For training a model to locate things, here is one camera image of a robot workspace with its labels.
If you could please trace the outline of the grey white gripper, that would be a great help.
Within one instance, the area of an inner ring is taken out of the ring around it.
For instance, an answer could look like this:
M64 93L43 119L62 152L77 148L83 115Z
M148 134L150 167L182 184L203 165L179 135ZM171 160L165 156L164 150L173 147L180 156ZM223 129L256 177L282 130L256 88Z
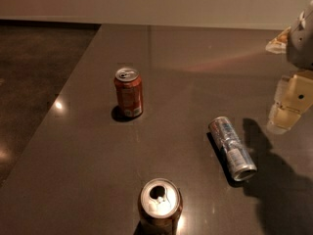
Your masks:
M273 54L287 53L290 63L305 69L293 76L282 76L277 84L267 129L274 134L284 134L313 105L313 1L291 27L267 43L265 50Z

